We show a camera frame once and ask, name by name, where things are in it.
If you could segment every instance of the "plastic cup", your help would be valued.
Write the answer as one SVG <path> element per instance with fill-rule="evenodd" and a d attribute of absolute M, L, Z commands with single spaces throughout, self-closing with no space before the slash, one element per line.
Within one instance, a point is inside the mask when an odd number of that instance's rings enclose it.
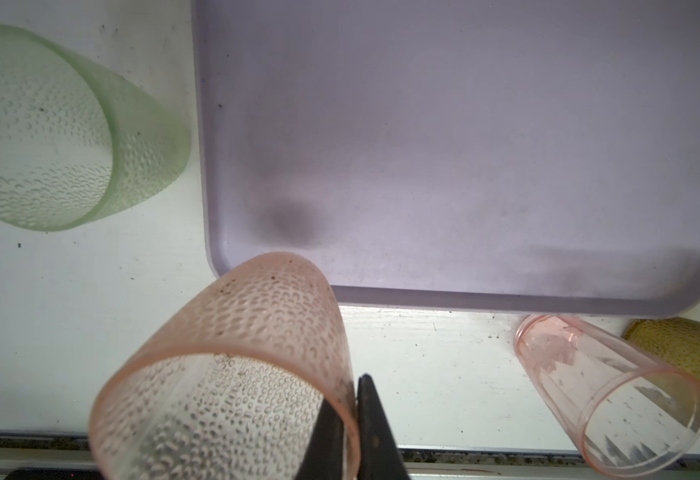
<path fill-rule="evenodd" d="M 123 77 L 0 25 L 0 220 L 63 230 L 114 214 L 177 178 L 182 123 Z"/>
<path fill-rule="evenodd" d="M 325 398 L 360 462 L 345 327 L 326 278 L 294 254 L 221 276 L 107 382 L 90 446 L 110 480 L 294 478 Z"/>
<path fill-rule="evenodd" d="M 515 352 L 587 463 L 619 478 L 656 472 L 700 436 L 700 382 L 573 316 L 530 316 Z"/>

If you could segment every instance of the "green plastic cup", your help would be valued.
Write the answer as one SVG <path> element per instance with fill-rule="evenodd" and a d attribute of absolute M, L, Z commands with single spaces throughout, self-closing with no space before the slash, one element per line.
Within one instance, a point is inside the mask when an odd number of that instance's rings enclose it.
<path fill-rule="evenodd" d="M 0 220 L 64 230 L 152 197 L 184 170 L 190 136 L 118 74 L 0 25 Z"/>

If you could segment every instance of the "white surface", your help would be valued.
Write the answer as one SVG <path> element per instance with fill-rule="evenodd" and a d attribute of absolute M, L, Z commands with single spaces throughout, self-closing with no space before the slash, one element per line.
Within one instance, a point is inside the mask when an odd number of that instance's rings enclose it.
<path fill-rule="evenodd" d="M 124 75 L 196 131 L 188 2 L 3 0 L 0 22 Z M 187 171 L 132 209 L 55 234 L 0 222 L 0 430 L 85 432 L 107 378 L 213 280 L 194 135 Z M 342 311 L 355 372 L 374 376 L 398 443 L 574 448 L 514 358 L 521 316 Z M 700 320 L 700 305 L 689 316 Z"/>

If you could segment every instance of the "cup rim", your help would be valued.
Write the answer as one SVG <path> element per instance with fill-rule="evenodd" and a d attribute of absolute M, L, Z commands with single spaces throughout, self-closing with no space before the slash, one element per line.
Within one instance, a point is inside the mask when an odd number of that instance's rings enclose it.
<path fill-rule="evenodd" d="M 515 356 L 520 358 L 520 350 L 519 350 L 519 345 L 520 345 L 520 339 L 526 334 L 526 331 L 536 322 L 539 320 L 542 320 L 544 318 L 550 317 L 550 316 L 558 316 L 558 315 L 529 315 L 527 316 L 523 322 L 521 322 L 520 325 L 518 325 L 518 328 L 515 331 L 515 338 L 513 339 L 513 350 L 515 351 Z"/>
<path fill-rule="evenodd" d="M 648 468 L 646 470 L 634 473 L 627 473 L 625 475 L 620 475 L 618 472 L 613 472 L 612 468 L 605 466 L 602 462 L 598 461 L 589 453 L 589 451 L 585 448 L 585 432 L 587 431 L 587 427 L 590 424 L 590 420 L 592 419 L 595 411 L 600 406 L 602 406 L 604 404 L 604 401 L 607 400 L 611 396 L 611 394 L 614 393 L 616 390 L 630 384 L 634 380 L 646 378 L 646 376 L 649 375 L 676 376 L 685 380 L 690 385 L 690 388 L 693 388 L 694 390 L 695 398 L 698 401 L 696 408 L 700 408 L 700 380 L 695 378 L 691 374 L 679 370 L 673 366 L 633 370 L 631 372 L 627 372 L 623 375 L 620 375 L 617 378 L 613 379 L 611 382 L 605 384 L 600 390 L 595 392 L 593 398 L 587 403 L 587 405 L 585 405 L 585 408 L 583 408 L 580 417 L 576 421 L 575 427 L 576 447 L 579 449 L 580 453 L 582 453 L 582 456 L 585 459 L 585 461 L 589 465 L 593 466 L 595 470 L 603 473 L 604 475 L 608 475 L 612 478 L 634 478 L 658 472 L 662 468 L 670 465 L 675 460 L 683 456 L 686 453 L 686 451 L 688 451 L 688 449 L 694 444 L 694 442 L 696 442 L 696 440 L 700 437 L 700 427 L 696 432 L 691 432 L 690 430 L 687 430 L 688 432 L 690 432 L 690 435 L 687 436 L 685 440 L 680 441 L 681 444 L 684 445 L 684 447 L 681 448 L 678 451 L 678 453 L 671 457 L 668 457 L 664 462 L 658 463 L 652 468 Z M 668 452 L 671 449 L 671 447 L 673 446 L 669 446 L 668 448 L 666 448 L 665 452 Z M 662 454 L 658 453 L 653 459 L 657 459 L 661 456 Z M 640 465 L 641 464 L 635 464 L 633 467 L 629 468 L 636 468 Z"/>
<path fill-rule="evenodd" d="M 268 352 L 240 348 L 235 344 L 221 345 L 219 343 L 212 344 L 199 342 L 190 346 L 165 348 L 157 352 L 149 352 L 137 359 L 126 360 L 126 364 L 107 380 L 94 400 L 94 404 L 92 405 L 89 414 L 89 437 L 94 437 L 95 435 L 92 434 L 100 430 L 100 428 L 95 425 L 94 420 L 104 413 L 103 410 L 105 400 L 118 385 L 129 379 L 129 377 L 137 373 L 139 370 L 145 369 L 164 360 L 194 355 L 243 356 L 249 359 L 259 360 L 260 362 L 266 362 L 274 365 L 310 384 L 314 389 L 318 390 L 323 395 L 323 398 L 325 398 L 332 408 L 334 408 L 334 411 L 340 417 L 342 424 L 345 427 L 345 438 L 347 439 L 345 448 L 347 450 L 345 451 L 344 456 L 348 461 L 347 472 L 356 472 L 358 470 L 361 457 L 358 421 L 353 416 L 352 412 L 347 410 L 342 402 L 339 401 L 340 399 L 336 397 L 335 393 L 323 388 L 320 381 L 314 377 L 314 375 L 307 370 L 300 369 L 295 363 L 288 360 L 284 361 L 283 359 L 269 354 Z M 115 478 L 110 470 L 110 462 L 104 461 L 100 455 L 100 452 L 98 451 L 99 446 L 95 445 L 94 442 L 90 442 L 90 447 L 91 455 L 94 458 L 95 463 L 102 469 L 103 476 L 105 476 L 105 478 Z"/>

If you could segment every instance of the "dark stain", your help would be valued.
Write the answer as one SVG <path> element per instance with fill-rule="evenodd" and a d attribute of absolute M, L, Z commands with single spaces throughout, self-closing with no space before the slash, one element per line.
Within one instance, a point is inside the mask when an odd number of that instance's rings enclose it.
<path fill-rule="evenodd" d="M 268 244 L 310 248 L 326 242 L 329 221 L 320 205 L 273 197 L 256 216 L 257 233 Z"/>
<path fill-rule="evenodd" d="M 48 438 L 2 438 L 0 448 L 32 448 L 47 450 L 83 450 L 89 449 L 89 441 L 82 437 L 48 437 Z"/>

